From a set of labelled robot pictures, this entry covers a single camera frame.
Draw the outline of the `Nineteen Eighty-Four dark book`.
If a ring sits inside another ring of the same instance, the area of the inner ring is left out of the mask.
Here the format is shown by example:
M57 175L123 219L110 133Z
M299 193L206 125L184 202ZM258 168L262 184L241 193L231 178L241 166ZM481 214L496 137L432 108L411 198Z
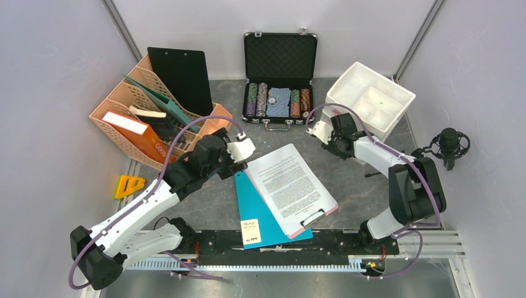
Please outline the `Nineteen Eighty-Four dark book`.
M129 106L128 110L141 122L148 124L165 143L172 142L180 132L176 121L165 112L147 111L135 106Z

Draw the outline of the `black clipboard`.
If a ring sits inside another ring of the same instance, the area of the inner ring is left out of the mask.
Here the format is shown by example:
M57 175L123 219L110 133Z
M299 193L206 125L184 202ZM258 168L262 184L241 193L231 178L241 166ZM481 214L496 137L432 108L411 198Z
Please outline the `black clipboard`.
M184 109L199 116L212 113L203 51L148 47L147 52L154 73Z

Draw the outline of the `teal folder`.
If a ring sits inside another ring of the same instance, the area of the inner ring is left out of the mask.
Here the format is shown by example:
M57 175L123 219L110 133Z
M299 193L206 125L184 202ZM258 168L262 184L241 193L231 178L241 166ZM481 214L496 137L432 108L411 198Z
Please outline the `teal folder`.
M125 74L123 74L123 76L126 82L137 90L135 94L144 95L144 97L150 100L152 104L155 105L161 112L165 112L167 115L177 120L181 125L187 125L195 119L187 115L187 113L181 107L179 107L173 100L164 94L159 93L142 83L139 83L137 80Z

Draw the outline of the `white drawer organizer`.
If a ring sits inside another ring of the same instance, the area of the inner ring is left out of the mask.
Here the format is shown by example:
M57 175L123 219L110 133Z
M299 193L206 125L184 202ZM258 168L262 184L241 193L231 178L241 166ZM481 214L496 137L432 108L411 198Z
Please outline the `white drawer organizer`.
M356 61L327 92L325 103L352 109L372 134L385 141L415 98L413 92Z

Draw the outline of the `blue plastic folder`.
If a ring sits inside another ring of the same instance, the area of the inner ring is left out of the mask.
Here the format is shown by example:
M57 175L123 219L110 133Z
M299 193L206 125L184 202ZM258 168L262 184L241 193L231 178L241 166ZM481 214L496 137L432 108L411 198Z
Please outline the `blue plastic folder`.
M295 238L288 238L245 172L236 173L234 183L241 223L241 237L245 250L313 238L310 228Z

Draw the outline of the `yellow triangular stand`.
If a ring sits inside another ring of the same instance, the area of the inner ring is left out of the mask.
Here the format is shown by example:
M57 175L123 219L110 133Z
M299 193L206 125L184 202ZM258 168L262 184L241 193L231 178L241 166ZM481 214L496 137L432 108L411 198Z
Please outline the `yellow triangular stand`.
M146 179L138 176L121 175L119 177L117 187L114 194L114 199L121 200L135 192L143 189L146 184Z

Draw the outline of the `black microphone on tripod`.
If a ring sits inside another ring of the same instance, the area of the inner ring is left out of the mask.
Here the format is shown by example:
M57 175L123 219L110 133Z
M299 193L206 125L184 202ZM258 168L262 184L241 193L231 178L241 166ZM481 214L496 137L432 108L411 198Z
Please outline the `black microphone on tripod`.
M457 159L467 154L470 149L470 139L464 133L453 128L446 128L435 136L430 144L414 150L407 155L381 142L377 137L367 135L354 143L355 157L363 161L384 176L389 176L389 169L402 165L409 171L411 179L419 182L424 178L427 182L437 176L435 163L425 157L431 154L443 161L447 170L451 170Z

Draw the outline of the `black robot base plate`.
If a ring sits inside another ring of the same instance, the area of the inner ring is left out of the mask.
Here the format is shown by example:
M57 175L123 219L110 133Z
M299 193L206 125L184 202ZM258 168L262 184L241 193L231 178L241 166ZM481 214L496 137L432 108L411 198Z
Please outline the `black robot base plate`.
M397 255L398 242L390 237L386 240L364 240L356 230L313 230L313 237L306 240L292 240L264 249L330 251L337 255ZM238 230L202 230L185 235L174 254L220 255L228 251L244 250L241 232Z

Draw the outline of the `orange Good Morning book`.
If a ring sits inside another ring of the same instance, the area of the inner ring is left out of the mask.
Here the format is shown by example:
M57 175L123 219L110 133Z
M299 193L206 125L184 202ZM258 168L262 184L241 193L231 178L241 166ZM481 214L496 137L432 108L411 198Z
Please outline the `orange Good Morning book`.
M159 163L165 162L167 146L150 125L112 111L107 111L102 120L115 128L147 157Z

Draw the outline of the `aluminium slotted rail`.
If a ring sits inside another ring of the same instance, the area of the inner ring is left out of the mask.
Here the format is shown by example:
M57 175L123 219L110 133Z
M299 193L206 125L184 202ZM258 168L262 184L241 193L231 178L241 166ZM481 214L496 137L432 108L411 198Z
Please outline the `aluminium slotted rail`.
M337 272L337 273L365 273L361 267L361 259L348 259L345 264L329 265L196 265L197 271L221 272ZM149 257L132 264L127 270L141 271L189 271L175 259L167 255Z

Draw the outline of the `peach plastic file organizer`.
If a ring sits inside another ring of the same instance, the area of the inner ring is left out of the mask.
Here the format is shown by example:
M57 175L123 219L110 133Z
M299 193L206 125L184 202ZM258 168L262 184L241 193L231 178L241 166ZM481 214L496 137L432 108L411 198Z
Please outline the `peach plastic file organizer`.
M145 55L128 73L128 76L150 89L167 96L190 120L195 120L200 117L180 105L158 75L154 73L149 60L149 55ZM114 127L102 120L107 111L119 112L125 116L136 119L135 115L133 115L128 109L134 104L137 104L140 108L154 111L159 110L159 107L142 90L140 90L140 88L126 82L126 79L123 79L89 117L128 157L151 168L160 170L163 165L162 163L145 155ZM202 139L205 135L216 132L221 128L229 130L233 124L224 119L208 119L198 122L196 126L200 129L198 132L193 132L192 129L188 129L184 132L185 143L174 147L172 151L172 156L174 158L179 158L184 153L193 150L197 141Z

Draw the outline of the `pink clipboard with paper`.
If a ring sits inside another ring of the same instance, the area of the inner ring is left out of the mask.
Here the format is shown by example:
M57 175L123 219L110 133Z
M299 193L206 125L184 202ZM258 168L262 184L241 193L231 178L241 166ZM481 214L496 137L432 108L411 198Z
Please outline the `pink clipboard with paper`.
M293 144L250 161L246 174L290 239L339 208Z

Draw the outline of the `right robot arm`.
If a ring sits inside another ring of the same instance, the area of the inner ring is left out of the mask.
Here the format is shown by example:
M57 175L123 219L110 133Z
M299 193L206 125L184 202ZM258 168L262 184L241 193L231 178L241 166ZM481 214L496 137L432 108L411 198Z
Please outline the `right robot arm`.
M333 155L362 161L388 180L388 207L360 226L362 251L374 253L383 246L384 238L398 237L409 228L440 226L447 201L432 159L401 153L358 130L349 113L333 117L330 123L317 122L312 134Z

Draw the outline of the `black poker chip case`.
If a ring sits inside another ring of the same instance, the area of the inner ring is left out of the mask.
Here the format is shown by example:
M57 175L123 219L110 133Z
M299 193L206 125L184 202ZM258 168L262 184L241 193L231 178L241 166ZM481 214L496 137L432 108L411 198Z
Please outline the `black poker chip case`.
M314 121L313 75L318 36L247 32L242 120L287 131Z

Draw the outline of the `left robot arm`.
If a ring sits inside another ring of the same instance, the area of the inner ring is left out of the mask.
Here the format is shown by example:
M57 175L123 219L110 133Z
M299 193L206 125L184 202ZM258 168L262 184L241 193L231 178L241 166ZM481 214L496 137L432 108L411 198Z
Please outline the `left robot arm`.
M150 256L175 249L189 252L195 237L184 220L140 231L160 213L201 189L212 176L226 179L246 169L246 159L254 150L245 133L239 133L234 142L225 129L204 136L192 151L167 164L159 177L122 210L92 228L78 226L71 232L74 264L70 272L80 269L87 285L101 290L131 265Z

